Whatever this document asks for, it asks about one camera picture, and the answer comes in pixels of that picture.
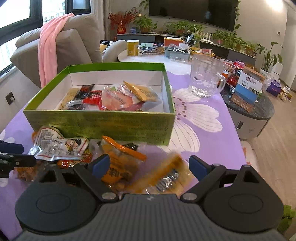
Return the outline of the pink box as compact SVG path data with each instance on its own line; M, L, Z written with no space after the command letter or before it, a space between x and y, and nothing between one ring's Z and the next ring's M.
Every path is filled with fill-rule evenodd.
M236 60L236 61L234 62L234 65L235 65L236 68L238 68L238 69L244 69L244 67L245 67L245 63L244 63L243 61L241 61L241 60Z

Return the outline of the dark red-black snack packet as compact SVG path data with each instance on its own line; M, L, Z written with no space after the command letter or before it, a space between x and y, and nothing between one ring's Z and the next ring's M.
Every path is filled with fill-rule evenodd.
M91 90L93 89L94 84L90 85L83 85L80 90L76 93L74 99L85 99L86 97L89 96Z

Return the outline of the tall leafy floor plant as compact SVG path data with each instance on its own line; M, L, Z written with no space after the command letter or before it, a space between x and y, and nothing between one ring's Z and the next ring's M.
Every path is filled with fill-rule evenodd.
M256 49L256 51L259 51L260 54L263 53L264 55L261 69L265 72L268 72L271 67L276 65L276 63L282 64L282 56L280 54L274 54L273 47L274 45L280 45L283 49L283 46L278 42L273 41L271 41L270 44L271 47L269 49L261 44L257 44L258 48Z

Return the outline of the clear packet with brown snacks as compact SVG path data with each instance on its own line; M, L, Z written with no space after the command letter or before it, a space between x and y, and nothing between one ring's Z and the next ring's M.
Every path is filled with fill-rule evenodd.
M165 160L149 173L126 187L131 194L175 194L180 197L193 180L188 162L176 153L170 153Z

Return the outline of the orange peanut snack bag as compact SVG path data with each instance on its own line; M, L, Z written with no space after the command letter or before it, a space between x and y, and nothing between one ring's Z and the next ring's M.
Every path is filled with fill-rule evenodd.
M109 185L132 180L140 165L147 160L146 155L123 146L107 136L102 136L100 147L110 158L109 170L101 178Z

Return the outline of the orange tissue box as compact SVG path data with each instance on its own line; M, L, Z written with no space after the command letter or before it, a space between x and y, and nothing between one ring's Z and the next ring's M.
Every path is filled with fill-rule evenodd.
M180 43L183 43L184 40L182 38L175 37L164 37L164 46L168 47L170 44L179 46Z

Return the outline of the wall power socket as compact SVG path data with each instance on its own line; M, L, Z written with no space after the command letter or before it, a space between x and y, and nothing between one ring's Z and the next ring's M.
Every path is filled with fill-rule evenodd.
M7 96L6 96L6 101L8 103L8 105L11 105L14 101L15 101L15 97L13 95L12 92L10 92Z

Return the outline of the long yellow snack packet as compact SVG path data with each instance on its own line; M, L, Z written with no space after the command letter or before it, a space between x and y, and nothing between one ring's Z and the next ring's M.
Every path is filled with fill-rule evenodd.
M66 104L74 99L74 97L76 96L79 90L80 90L79 88L69 89L69 91L67 92L67 94L65 95L65 97L63 98L63 100L61 101L57 109L58 110L64 109L66 107Z

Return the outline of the pink translucent snack packet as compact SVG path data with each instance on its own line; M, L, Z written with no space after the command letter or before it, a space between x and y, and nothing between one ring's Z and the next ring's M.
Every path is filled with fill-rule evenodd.
M137 111L144 104L125 84L107 85L102 90L102 104L111 111Z

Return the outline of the white red-bordered snack pouch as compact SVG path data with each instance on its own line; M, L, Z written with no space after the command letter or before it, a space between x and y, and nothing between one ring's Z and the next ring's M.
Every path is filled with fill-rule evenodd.
M85 137L65 138L56 128L43 126L35 135L28 154L48 162L80 160L88 145L89 140Z

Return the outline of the blue-grey tray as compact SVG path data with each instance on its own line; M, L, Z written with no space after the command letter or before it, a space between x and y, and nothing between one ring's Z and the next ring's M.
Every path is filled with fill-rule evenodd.
M182 50L174 46L166 46L165 56L171 60L188 62L191 55L186 50Z

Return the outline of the white round coffee table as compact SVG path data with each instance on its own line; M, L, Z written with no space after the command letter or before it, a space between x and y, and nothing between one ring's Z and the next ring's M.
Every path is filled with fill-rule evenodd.
M124 50L118 55L118 60L120 62L163 63L165 65L166 70L169 72L173 72L177 70L189 71L191 69L190 63L171 60L167 58L164 54L160 54L160 55L138 54L137 56L128 56L127 50Z

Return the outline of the red lion snack bag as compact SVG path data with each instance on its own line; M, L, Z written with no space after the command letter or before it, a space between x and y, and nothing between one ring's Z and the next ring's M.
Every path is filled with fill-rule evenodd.
M92 90L89 96L83 99L83 103L97 106L99 110L106 110L106 107L102 104L101 90Z

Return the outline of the red flower arrangement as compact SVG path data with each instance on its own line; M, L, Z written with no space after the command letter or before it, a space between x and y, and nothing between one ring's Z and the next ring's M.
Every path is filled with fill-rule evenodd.
M138 15L137 9L135 7L131 8L125 12L109 13L109 20L111 29L116 29L118 34L126 33L126 25L132 23L136 16Z

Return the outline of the white blue carton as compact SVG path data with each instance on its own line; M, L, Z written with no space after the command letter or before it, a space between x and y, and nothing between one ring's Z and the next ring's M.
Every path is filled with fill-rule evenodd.
M255 101L262 90L264 81L264 75L251 68L244 67L230 100L248 113L252 112Z

